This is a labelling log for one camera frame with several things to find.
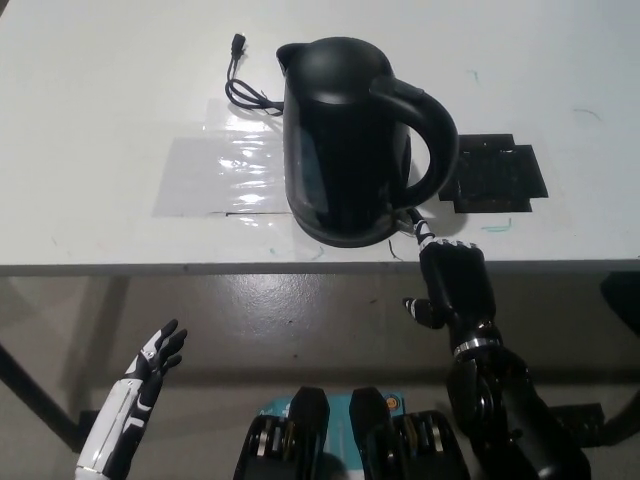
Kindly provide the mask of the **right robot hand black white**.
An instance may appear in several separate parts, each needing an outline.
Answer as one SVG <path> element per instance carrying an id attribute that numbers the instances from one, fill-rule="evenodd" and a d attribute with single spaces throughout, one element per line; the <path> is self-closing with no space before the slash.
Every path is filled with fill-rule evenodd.
<path id="1" fill-rule="evenodd" d="M 428 297 L 407 297 L 403 305 L 420 325 L 449 331 L 450 349 L 500 346 L 494 324 L 496 304 L 483 252 L 472 243 L 438 238 L 417 210 L 408 211 L 419 246 L 419 264 Z"/>

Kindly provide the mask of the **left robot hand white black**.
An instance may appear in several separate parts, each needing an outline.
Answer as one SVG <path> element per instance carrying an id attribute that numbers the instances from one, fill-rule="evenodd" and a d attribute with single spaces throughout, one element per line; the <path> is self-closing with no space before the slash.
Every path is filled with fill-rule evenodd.
<path id="1" fill-rule="evenodd" d="M 182 360 L 186 337 L 173 319 L 138 351 L 97 414 L 75 467 L 77 479 L 127 477 L 164 377 Z"/>

